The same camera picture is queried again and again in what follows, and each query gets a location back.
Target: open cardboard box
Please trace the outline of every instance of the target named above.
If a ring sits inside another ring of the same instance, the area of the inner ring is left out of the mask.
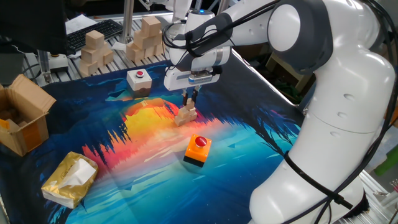
[[[0,142],[20,156],[41,145],[49,138],[45,115],[54,103],[54,98],[23,75],[9,88],[0,85],[0,114],[11,114],[7,120],[0,118]]]

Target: colorful mat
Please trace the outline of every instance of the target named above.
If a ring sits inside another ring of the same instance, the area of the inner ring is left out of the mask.
[[[126,70],[44,88],[57,102],[50,139],[25,157],[0,150],[0,194],[11,223],[247,223],[251,192],[292,147],[303,116],[237,58],[204,86],[198,119],[173,122],[181,91],[163,86],[165,63],[146,68],[150,97],[133,100]],[[190,136],[213,140],[203,168],[183,161]],[[99,165],[74,210],[40,188],[74,151]]]

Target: gold packet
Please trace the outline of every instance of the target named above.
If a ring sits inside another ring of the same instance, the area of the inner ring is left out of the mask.
[[[94,182],[98,165],[69,152],[42,187],[43,197],[68,208],[76,208]]]

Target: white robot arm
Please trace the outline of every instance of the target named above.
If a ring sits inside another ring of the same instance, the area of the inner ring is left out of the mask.
[[[139,0],[141,4],[150,11],[153,4],[162,4],[167,10],[174,12],[178,19],[184,19],[191,7],[192,0]]]
[[[302,130],[289,156],[253,191],[251,223],[334,222],[363,199],[361,181],[356,178],[346,184],[337,192],[340,198],[337,194],[331,196],[334,201],[329,198],[331,217],[319,215],[320,205],[329,204],[327,193],[293,167],[329,191],[341,188],[379,134],[394,86],[394,69],[368,50],[380,25],[362,1],[277,2],[241,0],[216,17],[207,11],[191,12],[185,35],[172,42],[165,39],[175,68],[167,70],[164,84],[177,90],[216,82],[230,46],[262,42],[269,42],[297,73],[314,73],[317,88]],[[257,17],[242,20],[250,12]]]

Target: black keyboard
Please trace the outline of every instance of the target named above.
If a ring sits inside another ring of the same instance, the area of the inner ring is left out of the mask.
[[[123,26],[117,22],[108,19],[106,21],[99,22],[92,26],[78,30],[67,35],[67,49],[68,55],[75,54],[76,51],[82,49],[86,45],[86,34],[93,30],[105,35],[105,40],[120,34],[123,31]]]

